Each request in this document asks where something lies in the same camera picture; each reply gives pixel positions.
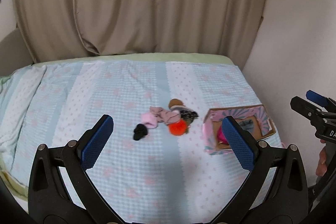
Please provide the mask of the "person's right hand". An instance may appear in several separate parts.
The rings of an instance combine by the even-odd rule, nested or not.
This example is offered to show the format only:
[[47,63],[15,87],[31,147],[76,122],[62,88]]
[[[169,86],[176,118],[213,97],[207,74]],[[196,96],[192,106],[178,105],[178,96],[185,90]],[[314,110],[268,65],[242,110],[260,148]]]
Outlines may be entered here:
[[317,164],[317,168],[315,170],[315,174],[318,177],[322,177],[327,171],[326,160],[327,160],[326,147],[323,147],[323,149],[319,153],[319,161]]

